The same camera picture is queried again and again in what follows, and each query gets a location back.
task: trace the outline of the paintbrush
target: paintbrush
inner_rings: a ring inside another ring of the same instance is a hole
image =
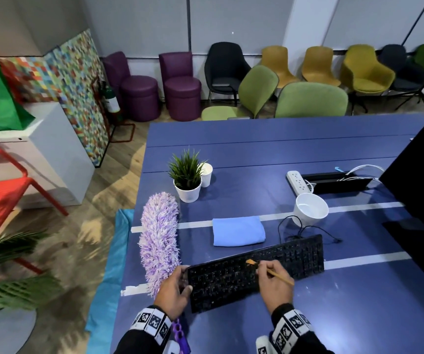
[[[257,262],[255,262],[255,261],[253,261],[253,260],[246,260],[246,262],[248,263],[248,264],[251,264],[252,266],[254,266],[254,267],[258,267],[258,263]],[[287,283],[288,285],[290,285],[290,286],[294,286],[294,279],[292,279],[291,278],[291,280],[288,280],[288,279],[286,279],[286,278],[284,278],[283,276],[281,276],[281,275],[279,275],[279,274],[277,274],[276,272],[274,272],[272,269],[269,269],[269,268],[267,268],[267,271],[268,271],[268,273],[270,274],[270,275],[272,275],[272,276],[274,276],[274,277],[277,277],[277,278],[279,278],[281,281],[283,281],[283,282],[285,282],[285,283]]]

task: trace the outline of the white cup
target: white cup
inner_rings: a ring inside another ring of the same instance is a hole
[[[212,170],[212,165],[203,163],[201,172],[202,187],[208,187],[211,184]]]
[[[302,222],[302,227],[316,224],[319,220],[327,217],[329,207],[324,199],[313,193],[305,192],[297,196],[294,213]],[[298,226],[301,224],[295,217],[292,218]]]

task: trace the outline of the microfiber cloth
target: microfiber cloth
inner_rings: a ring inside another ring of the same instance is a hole
[[[124,209],[118,210],[115,215],[115,232],[110,242],[104,278],[97,287],[87,315],[85,330],[91,332],[91,338],[87,343],[86,354],[105,354],[110,351],[133,213],[133,210]]]
[[[259,216],[213,219],[212,228],[214,246],[246,246],[266,239]]]

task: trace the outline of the white stripe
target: white stripe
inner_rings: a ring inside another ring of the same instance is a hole
[[[361,266],[365,264],[401,261],[401,260],[409,260],[409,259],[411,259],[411,257],[409,256],[407,252],[394,252],[394,253],[375,254],[371,256],[344,258],[343,260],[325,261],[323,263],[323,267],[327,271],[329,269],[354,267],[354,266]],[[135,288],[135,290],[127,292],[129,288]],[[121,291],[121,293],[122,293],[122,296],[139,295],[141,293],[148,293],[148,284],[144,283],[137,286],[128,286],[126,290]]]
[[[402,207],[404,204],[400,202],[382,202],[366,205],[349,205],[349,206],[337,206],[329,208],[329,213],[335,212],[348,212],[348,211],[363,211],[363,210],[374,210],[378,208],[391,208],[391,207]],[[260,215],[260,221],[271,221],[281,220],[287,216],[292,215],[292,212],[282,212],[279,214]],[[198,228],[198,227],[212,227],[212,221],[193,221],[193,222],[180,222],[178,228]],[[143,226],[134,226],[131,228],[133,234],[143,232]]]

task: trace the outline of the white cabinet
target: white cabinet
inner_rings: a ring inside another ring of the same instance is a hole
[[[94,173],[94,165],[59,103],[30,103],[35,120],[21,131],[1,131],[0,148],[15,158],[62,205],[79,205]],[[20,177],[20,171],[0,155],[0,180]],[[51,204],[30,186],[19,208]]]

